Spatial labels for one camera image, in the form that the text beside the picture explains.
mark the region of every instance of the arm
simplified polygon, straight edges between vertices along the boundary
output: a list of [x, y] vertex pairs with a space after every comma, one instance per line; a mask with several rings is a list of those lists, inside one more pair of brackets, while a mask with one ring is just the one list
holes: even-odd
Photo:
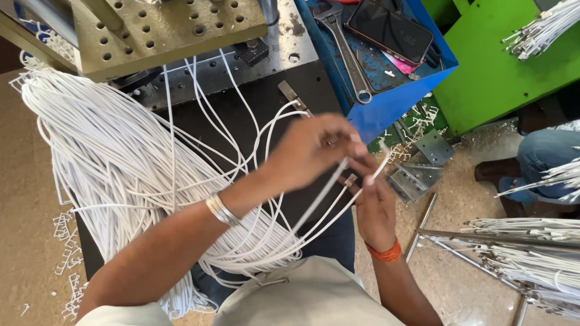
[[[362, 194], [357, 198], [357, 224], [364, 241], [378, 252], [393, 247], [395, 235], [395, 194], [382, 178], [373, 179], [378, 164], [371, 155], [349, 165], [364, 176]], [[355, 194], [355, 184], [349, 190]], [[407, 326], [439, 326], [443, 323], [425, 295], [421, 292], [409, 267], [401, 256], [385, 263], [373, 258], [380, 303]]]
[[[336, 146], [321, 146], [322, 139]], [[344, 117], [323, 114], [297, 119], [259, 169], [220, 192], [235, 216], [278, 195], [310, 184], [347, 155], [367, 153]], [[78, 312], [80, 320], [100, 306], [139, 306], [158, 301], [219, 238], [228, 225], [205, 202], [168, 216], [129, 243], [91, 279]]]

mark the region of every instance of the tiled floor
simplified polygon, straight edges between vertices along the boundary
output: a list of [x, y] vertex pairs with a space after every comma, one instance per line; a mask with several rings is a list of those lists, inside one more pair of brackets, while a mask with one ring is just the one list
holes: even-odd
[[[61, 311], [71, 296], [68, 275], [84, 274], [82, 266], [54, 274], [63, 243], [52, 237], [52, 218], [68, 209], [57, 202], [50, 168], [50, 150], [36, 130], [35, 116], [8, 86], [16, 73], [0, 75], [0, 325], [72, 325]], [[484, 160], [515, 154], [520, 137], [506, 128], [481, 131], [467, 137], [433, 189], [439, 199], [428, 229], [458, 231], [462, 222], [476, 217], [499, 218], [503, 210], [486, 185], [473, 180], [473, 167]], [[408, 246], [429, 198], [397, 206], [397, 232]], [[371, 260], [360, 237], [355, 269], [367, 291], [378, 298]], [[461, 326], [507, 326], [512, 322], [518, 294], [469, 266], [451, 253], [418, 248], [410, 268], [443, 322]], [[30, 309], [20, 317], [24, 304]], [[211, 314], [189, 313], [175, 325], [210, 325]], [[524, 325], [577, 325], [530, 307]]]

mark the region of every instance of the blue paint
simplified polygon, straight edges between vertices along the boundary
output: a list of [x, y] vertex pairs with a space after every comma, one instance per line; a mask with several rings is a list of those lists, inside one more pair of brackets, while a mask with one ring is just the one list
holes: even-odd
[[[324, 62], [344, 114], [357, 128], [362, 140], [367, 144], [393, 124], [396, 119], [400, 118], [458, 66], [457, 59], [443, 39], [435, 22], [421, 4], [421, 0], [402, 0], [403, 12], [401, 14], [408, 19], [420, 22], [433, 33], [433, 42], [441, 50], [445, 70], [441, 71], [440, 67], [433, 69], [427, 64], [422, 64], [415, 70], [415, 74], [419, 75], [421, 79], [413, 81], [392, 65], [377, 48], [373, 48], [372, 45], [345, 30], [346, 40], [353, 52], [357, 49], [361, 50], [362, 69], [367, 75], [369, 83], [373, 89], [381, 92], [373, 95], [369, 104], [359, 104], [353, 96], [354, 90], [334, 37], [324, 26], [319, 28], [311, 14], [314, 8], [328, 5], [321, 0], [295, 0], [295, 2], [318, 56]], [[356, 5], [344, 6], [343, 23], [348, 21], [355, 8]], [[385, 70], [392, 71], [395, 77], [386, 75]]]

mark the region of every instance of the orange thread bracelet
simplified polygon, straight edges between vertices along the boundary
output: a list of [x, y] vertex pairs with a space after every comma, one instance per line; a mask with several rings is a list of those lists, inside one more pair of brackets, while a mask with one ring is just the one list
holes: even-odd
[[370, 252], [371, 256], [373, 256], [376, 260], [379, 260], [379, 261], [385, 262], [385, 263], [389, 263], [389, 262], [396, 260], [397, 258], [399, 258], [401, 256], [401, 244], [399, 243], [398, 238], [395, 238], [395, 239], [396, 240], [395, 240], [395, 244], [393, 245], [393, 247], [385, 252], [378, 252], [378, 251], [374, 250], [366, 242], [364, 244], [367, 245], [368, 252]]

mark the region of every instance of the smartphone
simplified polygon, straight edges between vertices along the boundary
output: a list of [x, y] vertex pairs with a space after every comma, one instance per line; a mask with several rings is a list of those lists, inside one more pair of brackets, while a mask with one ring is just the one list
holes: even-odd
[[412, 67], [421, 64], [433, 42], [429, 30], [386, 9], [382, 0], [362, 0], [345, 27]]

